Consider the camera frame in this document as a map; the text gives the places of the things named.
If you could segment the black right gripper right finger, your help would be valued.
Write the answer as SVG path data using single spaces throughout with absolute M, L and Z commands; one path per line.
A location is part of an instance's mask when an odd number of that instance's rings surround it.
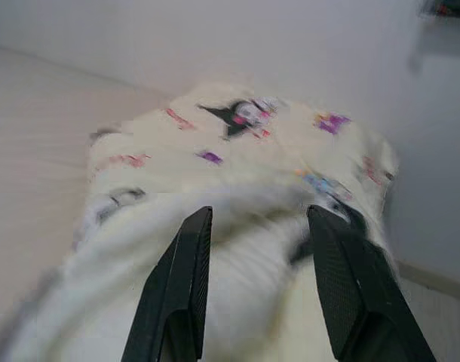
M 437 362 L 384 251 L 358 217 L 311 205 L 317 291 L 338 362 Z

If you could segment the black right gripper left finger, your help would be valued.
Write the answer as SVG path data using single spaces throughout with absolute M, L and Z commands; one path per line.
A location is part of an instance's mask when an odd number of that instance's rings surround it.
M 198 362 L 203 355 L 213 209 L 184 219 L 146 279 L 121 362 Z

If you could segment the cream cartoon print blanket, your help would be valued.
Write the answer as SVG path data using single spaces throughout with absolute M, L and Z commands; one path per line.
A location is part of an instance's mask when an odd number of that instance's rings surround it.
M 202 84 L 93 139 L 69 258 L 20 307 L 0 362 L 120 362 L 146 278 L 197 209 L 213 208 L 202 362 L 336 362 L 306 209 L 342 201 L 388 249 L 382 211 L 399 161 L 333 112 Z

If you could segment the cream bed sheet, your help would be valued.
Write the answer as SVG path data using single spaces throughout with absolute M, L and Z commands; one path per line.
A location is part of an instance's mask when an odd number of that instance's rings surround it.
M 0 49 L 0 320 L 71 246 L 90 133 L 166 99 Z

